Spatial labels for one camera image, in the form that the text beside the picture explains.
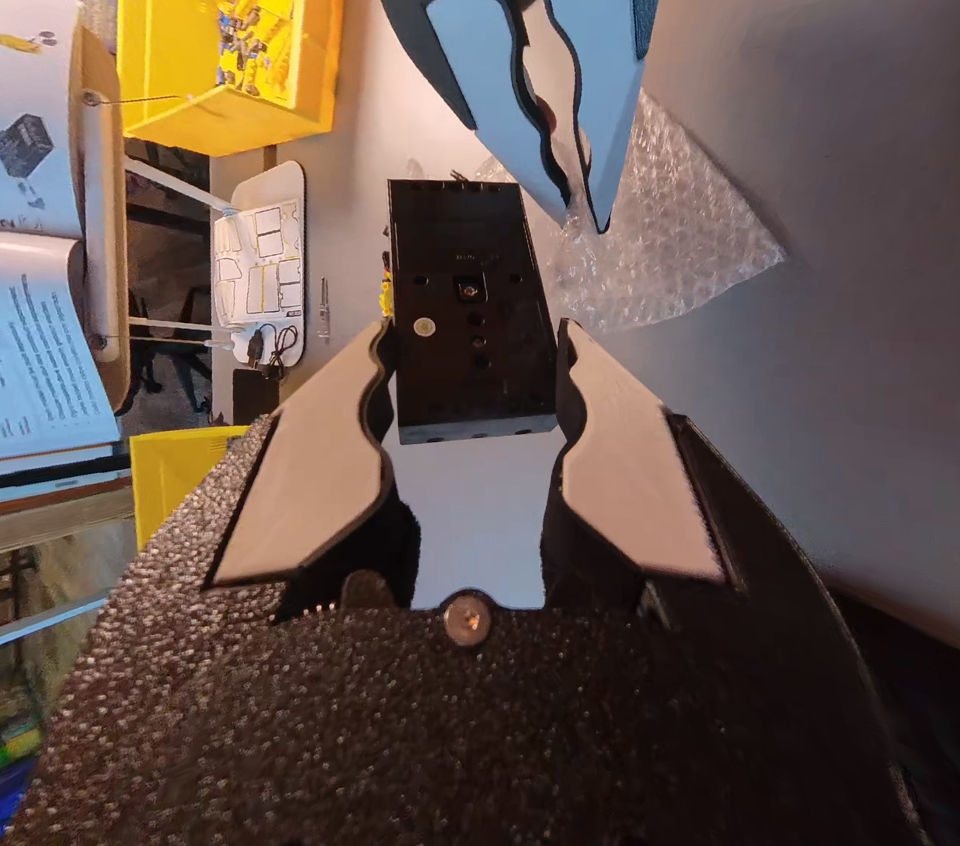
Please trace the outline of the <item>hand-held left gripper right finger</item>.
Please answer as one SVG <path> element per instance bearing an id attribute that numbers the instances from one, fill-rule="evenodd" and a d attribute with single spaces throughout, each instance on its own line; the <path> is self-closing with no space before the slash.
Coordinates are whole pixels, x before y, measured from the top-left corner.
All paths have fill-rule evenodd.
<path id="1" fill-rule="evenodd" d="M 727 574 L 663 402 L 581 324 L 558 327 L 563 444 L 540 538 L 548 609 L 634 612 L 651 580 Z"/>

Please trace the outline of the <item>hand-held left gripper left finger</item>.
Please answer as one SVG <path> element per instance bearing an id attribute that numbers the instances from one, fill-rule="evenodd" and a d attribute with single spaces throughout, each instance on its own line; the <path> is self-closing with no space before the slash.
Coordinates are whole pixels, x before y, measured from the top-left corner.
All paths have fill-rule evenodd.
<path id="1" fill-rule="evenodd" d="M 205 590 L 282 583 L 277 621 L 411 607 L 418 522 L 383 446 L 399 350 L 394 322 L 375 320 L 271 414 Z"/>

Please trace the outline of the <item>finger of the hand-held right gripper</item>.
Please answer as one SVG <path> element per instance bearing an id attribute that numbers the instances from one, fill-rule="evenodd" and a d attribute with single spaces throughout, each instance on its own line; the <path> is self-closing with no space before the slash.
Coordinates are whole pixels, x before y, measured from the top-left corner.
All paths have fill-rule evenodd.
<path id="1" fill-rule="evenodd" d="M 434 0 L 427 17 L 477 138 L 547 216 L 563 227 L 570 181 L 523 64 L 526 39 L 511 0 Z"/>
<path id="2" fill-rule="evenodd" d="M 545 0 L 574 68 L 573 138 L 581 186 L 599 235 L 618 195 L 642 84 L 633 0 Z"/>

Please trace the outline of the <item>heap of yellow grey pieces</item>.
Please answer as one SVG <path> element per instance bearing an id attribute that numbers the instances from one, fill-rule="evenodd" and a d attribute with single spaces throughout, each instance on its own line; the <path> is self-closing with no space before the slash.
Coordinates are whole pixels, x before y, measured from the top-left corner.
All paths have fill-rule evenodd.
<path id="1" fill-rule="evenodd" d="M 218 87 L 287 103 L 295 5 L 295 0 L 218 3 Z"/>

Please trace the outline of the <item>black perforated building block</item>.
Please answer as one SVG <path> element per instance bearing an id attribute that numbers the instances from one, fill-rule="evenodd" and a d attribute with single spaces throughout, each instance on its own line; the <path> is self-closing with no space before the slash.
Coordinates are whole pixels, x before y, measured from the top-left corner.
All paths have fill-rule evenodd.
<path id="1" fill-rule="evenodd" d="M 388 181 L 399 441 L 557 427 L 557 343 L 512 182 Z"/>

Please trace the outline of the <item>clear bubble wrap sheet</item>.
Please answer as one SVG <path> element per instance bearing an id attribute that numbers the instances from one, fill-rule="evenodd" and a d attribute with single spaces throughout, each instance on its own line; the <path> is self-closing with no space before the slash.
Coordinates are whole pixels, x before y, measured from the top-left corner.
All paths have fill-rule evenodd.
<path id="1" fill-rule="evenodd" d="M 561 224 L 521 196 L 553 323 L 567 317 L 593 336 L 693 312 L 788 256 L 725 171 L 646 91 L 605 233 L 581 194 Z"/>

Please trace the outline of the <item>yellow storage bin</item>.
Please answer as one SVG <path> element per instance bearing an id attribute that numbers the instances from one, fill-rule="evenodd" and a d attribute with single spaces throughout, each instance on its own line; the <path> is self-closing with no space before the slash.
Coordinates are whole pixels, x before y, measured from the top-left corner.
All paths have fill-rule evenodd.
<path id="1" fill-rule="evenodd" d="M 329 132 L 345 0 L 294 0 L 284 105 L 215 83 L 220 1 L 118 0 L 126 135 L 223 157 Z"/>
<path id="2" fill-rule="evenodd" d="M 129 438 L 138 551 L 248 429 L 247 425 L 209 425 Z"/>

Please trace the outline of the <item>grey desk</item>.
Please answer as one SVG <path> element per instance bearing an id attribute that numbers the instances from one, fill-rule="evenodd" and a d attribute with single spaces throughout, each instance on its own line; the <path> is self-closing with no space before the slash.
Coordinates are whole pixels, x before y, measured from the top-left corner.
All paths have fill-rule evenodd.
<path id="1" fill-rule="evenodd" d="M 788 251 L 676 319 L 599 337 L 684 413 L 826 578 L 958 644 L 958 2 L 659 0 L 643 86 Z M 334 129 L 215 159 L 229 194 L 274 160 L 307 185 L 308 325 L 282 393 L 378 317 L 387 181 L 486 151 L 379 0 L 345 0 Z M 543 603 L 548 434 L 384 446 L 422 528 L 414 607 L 462 588 Z"/>

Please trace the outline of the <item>black box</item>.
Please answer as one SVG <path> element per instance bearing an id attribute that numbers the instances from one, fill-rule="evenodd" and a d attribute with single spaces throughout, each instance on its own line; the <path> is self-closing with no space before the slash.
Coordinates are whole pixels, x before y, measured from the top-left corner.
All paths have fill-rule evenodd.
<path id="1" fill-rule="evenodd" d="M 249 426 L 280 404 L 280 381 L 258 370 L 236 369 L 231 377 L 232 426 Z"/>

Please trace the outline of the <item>open instruction booklet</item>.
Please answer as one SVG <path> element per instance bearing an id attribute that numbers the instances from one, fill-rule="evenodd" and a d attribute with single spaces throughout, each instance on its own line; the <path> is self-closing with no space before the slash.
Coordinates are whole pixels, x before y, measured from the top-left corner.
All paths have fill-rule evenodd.
<path id="1" fill-rule="evenodd" d="M 72 78 L 81 0 L 1 0 L 1 458 L 113 444 L 83 322 Z"/>

